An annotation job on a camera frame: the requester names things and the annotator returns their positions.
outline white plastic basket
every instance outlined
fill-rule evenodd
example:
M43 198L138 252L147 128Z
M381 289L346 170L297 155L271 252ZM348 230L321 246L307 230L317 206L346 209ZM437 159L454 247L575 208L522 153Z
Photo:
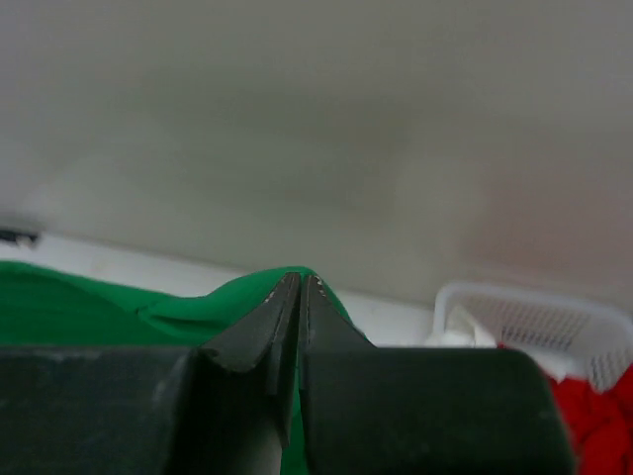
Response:
M498 342L564 353L596 391L610 389L633 363L633 320L583 299L493 284L455 282L437 294L433 332L460 305Z

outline red cloth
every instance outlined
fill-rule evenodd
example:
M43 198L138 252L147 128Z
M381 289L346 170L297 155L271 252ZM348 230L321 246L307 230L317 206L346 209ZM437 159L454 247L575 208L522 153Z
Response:
M615 387L598 394L568 378L552 391L581 458L580 475L633 475L633 366Z

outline white surface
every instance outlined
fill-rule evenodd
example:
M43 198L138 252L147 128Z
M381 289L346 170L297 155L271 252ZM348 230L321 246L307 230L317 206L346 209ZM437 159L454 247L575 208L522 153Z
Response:
M612 307L546 292L454 282L437 294L434 339L456 308L465 309L496 341L562 365L597 391L610 389L633 364L633 320ZM554 360L553 353L566 358Z
M107 282L194 297L244 272L95 242L45 235L35 249L0 243L0 259L20 260ZM409 305L335 289L353 322L375 344L421 345L433 314Z
M633 2L4 2L0 210L431 303L633 309Z

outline basket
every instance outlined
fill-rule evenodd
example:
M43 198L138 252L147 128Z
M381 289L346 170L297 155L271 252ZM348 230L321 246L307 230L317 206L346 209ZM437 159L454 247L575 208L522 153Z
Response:
M493 284L454 282L437 294L433 332L462 306L495 339L518 349L564 355L598 392L612 388L633 363L633 321L620 310L583 299Z

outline green fabric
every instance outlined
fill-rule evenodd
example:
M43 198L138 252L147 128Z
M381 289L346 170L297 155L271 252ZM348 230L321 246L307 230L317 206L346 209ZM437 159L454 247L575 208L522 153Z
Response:
M0 261L0 344L198 345L261 304L286 272L314 274L306 267L263 270L209 295L183 298ZM326 288L337 310L348 318ZM297 389L295 393L283 475L308 474Z

